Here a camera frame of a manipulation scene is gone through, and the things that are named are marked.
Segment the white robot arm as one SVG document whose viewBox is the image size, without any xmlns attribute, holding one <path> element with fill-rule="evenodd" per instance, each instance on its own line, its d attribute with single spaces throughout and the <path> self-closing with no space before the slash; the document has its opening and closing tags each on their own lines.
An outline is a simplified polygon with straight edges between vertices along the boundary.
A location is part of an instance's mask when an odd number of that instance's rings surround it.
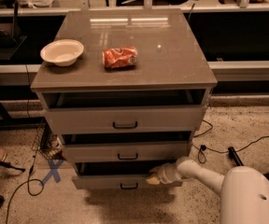
<svg viewBox="0 0 269 224">
<path fill-rule="evenodd" d="M 221 175 L 188 157 L 152 168 L 151 185 L 172 184 L 194 178 L 220 196 L 220 224 L 269 224 L 269 180 L 247 166 Z"/>
</svg>

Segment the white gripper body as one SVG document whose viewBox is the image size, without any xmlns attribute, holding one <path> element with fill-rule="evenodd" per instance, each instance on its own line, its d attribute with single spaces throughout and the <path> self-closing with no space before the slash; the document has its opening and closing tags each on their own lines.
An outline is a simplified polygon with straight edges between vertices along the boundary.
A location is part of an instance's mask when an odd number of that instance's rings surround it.
<svg viewBox="0 0 269 224">
<path fill-rule="evenodd" d="M 160 184 L 172 184 L 182 180 L 182 175 L 174 163 L 166 163 L 155 168 L 155 176 Z"/>
</svg>

